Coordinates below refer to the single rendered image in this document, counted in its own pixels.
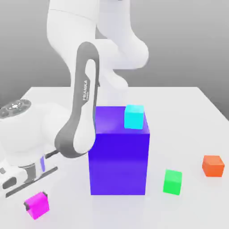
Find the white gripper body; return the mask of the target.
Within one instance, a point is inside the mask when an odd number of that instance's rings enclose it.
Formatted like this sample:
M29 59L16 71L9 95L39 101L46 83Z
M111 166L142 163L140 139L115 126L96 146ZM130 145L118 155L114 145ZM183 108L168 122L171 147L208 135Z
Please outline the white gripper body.
M16 204L39 193L50 194L57 182L59 168L50 166L41 174L29 173L24 168L12 168L4 174L4 203Z

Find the small magenta cube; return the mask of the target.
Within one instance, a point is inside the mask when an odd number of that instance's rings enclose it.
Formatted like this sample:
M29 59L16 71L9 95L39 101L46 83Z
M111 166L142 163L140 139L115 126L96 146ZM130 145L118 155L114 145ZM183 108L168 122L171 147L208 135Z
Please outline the small magenta cube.
M50 210L48 198L43 194L43 192L39 192L28 198L25 202L29 204L30 209L27 212L34 220L38 219Z

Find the small cyan cube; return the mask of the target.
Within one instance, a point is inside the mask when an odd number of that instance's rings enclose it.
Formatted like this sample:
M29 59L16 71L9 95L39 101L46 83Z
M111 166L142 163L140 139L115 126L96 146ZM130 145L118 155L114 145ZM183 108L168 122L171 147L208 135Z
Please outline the small cyan cube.
M125 129L143 129L144 123L144 106L127 105L124 111L124 128Z

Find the small green cube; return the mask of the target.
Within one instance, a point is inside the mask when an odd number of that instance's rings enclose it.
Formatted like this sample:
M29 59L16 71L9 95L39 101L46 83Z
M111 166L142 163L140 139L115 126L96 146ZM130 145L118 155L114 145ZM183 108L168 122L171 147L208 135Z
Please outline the small green cube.
M173 195L180 195L181 185L182 172L166 169L163 192Z

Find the small orange cube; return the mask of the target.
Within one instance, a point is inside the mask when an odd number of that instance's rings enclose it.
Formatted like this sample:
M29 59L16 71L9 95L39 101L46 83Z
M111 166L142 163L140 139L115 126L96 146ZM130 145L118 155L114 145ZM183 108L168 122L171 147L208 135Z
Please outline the small orange cube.
M204 155L202 169L207 177L222 177L225 164L218 155Z

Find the large blue box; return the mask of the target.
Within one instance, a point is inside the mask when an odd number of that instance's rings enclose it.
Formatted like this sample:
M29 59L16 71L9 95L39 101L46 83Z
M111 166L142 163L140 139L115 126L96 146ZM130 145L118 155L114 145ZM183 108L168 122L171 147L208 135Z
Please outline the large blue box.
M144 195L150 131L125 129L123 106L96 108L96 140L88 153L92 195Z

